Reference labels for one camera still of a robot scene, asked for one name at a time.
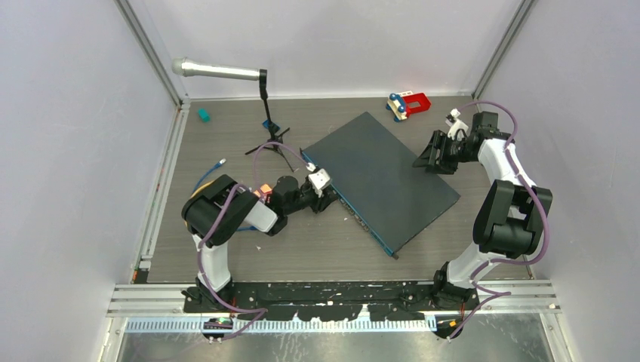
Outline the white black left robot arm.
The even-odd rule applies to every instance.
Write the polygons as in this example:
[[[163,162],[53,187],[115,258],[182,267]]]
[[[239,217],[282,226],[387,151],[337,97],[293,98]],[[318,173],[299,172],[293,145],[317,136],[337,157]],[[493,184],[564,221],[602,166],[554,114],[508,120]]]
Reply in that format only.
[[[203,303],[214,312],[230,306],[228,242],[242,226],[274,236],[287,226],[291,214],[305,209],[321,213],[337,199],[323,169],[312,172],[303,183],[282,176],[273,187],[263,185],[255,191],[226,174],[196,189],[181,216],[195,243],[195,282]]]

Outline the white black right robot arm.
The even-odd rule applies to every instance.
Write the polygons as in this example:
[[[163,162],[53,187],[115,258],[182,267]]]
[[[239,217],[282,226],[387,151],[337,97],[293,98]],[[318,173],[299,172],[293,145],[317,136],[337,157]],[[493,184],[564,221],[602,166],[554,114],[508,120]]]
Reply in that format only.
[[[512,134],[498,129],[496,113],[477,112],[467,125],[453,109],[446,123],[448,131],[434,132],[413,166],[452,175],[459,164],[478,162],[491,187],[475,218],[472,243],[434,275],[431,300],[444,310],[465,306],[476,292],[474,283],[497,263],[519,264],[521,256],[534,253],[552,203],[551,191],[522,170]]]

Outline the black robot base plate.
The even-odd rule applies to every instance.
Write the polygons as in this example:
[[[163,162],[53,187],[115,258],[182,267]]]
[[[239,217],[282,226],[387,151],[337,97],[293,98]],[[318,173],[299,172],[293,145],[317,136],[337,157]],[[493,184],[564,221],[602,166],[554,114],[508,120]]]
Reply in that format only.
[[[416,321],[427,311],[472,311],[475,291],[448,296],[430,281],[232,282],[213,297],[198,283],[182,290],[186,313],[226,312],[240,321]]]

